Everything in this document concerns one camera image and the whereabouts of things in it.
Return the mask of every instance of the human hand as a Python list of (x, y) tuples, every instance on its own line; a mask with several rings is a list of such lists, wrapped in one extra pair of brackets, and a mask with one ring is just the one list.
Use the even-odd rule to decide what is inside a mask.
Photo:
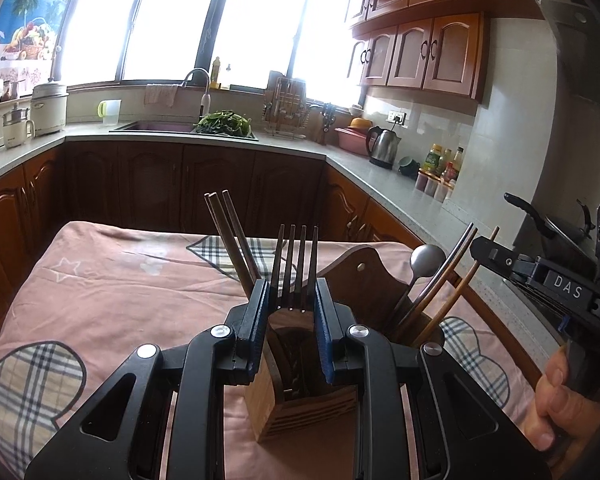
[(600, 425), (600, 403), (564, 386), (568, 373), (567, 356), (560, 348), (549, 359), (536, 385), (536, 396), (522, 425), (523, 433), (538, 451), (545, 451), (554, 443), (550, 419), (573, 439), (564, 455), (552, 464), (555, 479), (573, 465)]

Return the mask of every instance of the countertop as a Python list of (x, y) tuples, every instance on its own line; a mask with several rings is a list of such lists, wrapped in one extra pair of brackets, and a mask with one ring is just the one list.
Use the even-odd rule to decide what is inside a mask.
[[(292, 140), (272, 137), (255, 132), (258, 142), (227, 138), (209, 138), (189, 134), (119, 133), (101, 123), (68, 124), (65, 130), (35, 139), (7, 150), (0, 148), (0, 176), (26, 160), (50, 148), (73, 140), (144, 140), (155, 142), (179, 142), (207, 146), (231, 146), (266, 152), (286, 153), (309, 158), (320, 158), (344, 174), (363, 189), (376, 202), (398, 218), (425, 243), (433, 243), (449, 252), (466, 229), (466, 225), (442, 209), (442, 203), (417, 191), (415, 181), (397, 171), (385, 170), (369, 163), (368, 158), (345, 152), (336, 146), (321, 146), (309, 140)], [(489, 236), (491, 233), (480, 233)], [(458, 273), (464, 275), (471, 264), (465, 254), (458, 265)], [(535, 313), (518, 298), (504, 281), (491, 271), (481, 267), (471, 282), (472, 289), (489, 305), (517, 338), (525, 351), (540, 369), (558, 342), (545, 328)]]

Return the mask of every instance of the plaid heart pattern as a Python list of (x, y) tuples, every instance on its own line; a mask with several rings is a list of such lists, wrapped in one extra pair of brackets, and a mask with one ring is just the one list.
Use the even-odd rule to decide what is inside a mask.
[(480, 343), (474, 328), (464, 319), (453, 316), (445, 317), (440, 328), (445, 334), (445, 350), (503, 409), (511, 394), (509, 378), (496, 361), (480, 353)]
[(19, 478), (80, 397), (86, 370), (59, 342), (18, 348), (0, 361), (0, 453)]
[[(260, 274), (267, 281), (271, 280), (271, 272), (273, 269), (273, 259), (276, 254), (276, 240), (262, 239), (262, 238), (247, 238), (251, 254), (253, 259), (256, 261), (256, 265)], [(285, 255), (286, 255), (286, 242), (285, 247), (282, 251), (282, 263), (280, 265), (280, 281), (285, 271)], [(235, 271), (234, 264), (231, 263), (229, 253), (227, 253), (222, 238), (219, 236), (207, 236), (202, 240), (197, 241), (187, 247), (187, 250), (194, 253), (196, 256), (205, 260), (208, 264), (222, 272), (225, 276), (228, 276), (236, 282), (239, 281), (238, 273)], [(294, 251), (294, 257), (298, 257), (298, 247)], [(296, 264), (292, 264), (291, 271), (291, 283), (296, 278)]]

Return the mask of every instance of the rice cooker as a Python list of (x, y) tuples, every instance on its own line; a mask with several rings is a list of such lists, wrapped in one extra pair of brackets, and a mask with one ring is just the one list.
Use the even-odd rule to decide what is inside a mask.
[(31, 120), (36, 125), (36, 136), (53, 134), (66, 124), (66, 85), (58, 81), (34, 87), (31, 95)]

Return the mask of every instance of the spoon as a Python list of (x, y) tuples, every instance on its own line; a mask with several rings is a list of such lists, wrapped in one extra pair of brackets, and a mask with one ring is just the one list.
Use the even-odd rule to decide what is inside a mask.
[(437, 245), (425, 244), (413, 250), (413, 253), (411, 253), (411, 257), (409, 259), (413, 277), (409, 282), (409, 285), (407, 285), (407, 290), (404, 291), (404, 294), (400, 300), (398, 300), (398, 303), (395, 304), (391, 314), (389, 317), (387, 317), (387, 323), (384, 326), (385, 329), (390, 327), (394, 322), (395, 315), (400, 312), (416, 281), (419, 278), (430, 278), (433, 276), (436, 272), (438, 272), (438, 269), (442, 266), (442, 264), (445, 263), (445, 260), (445, 251), (440, 249)]

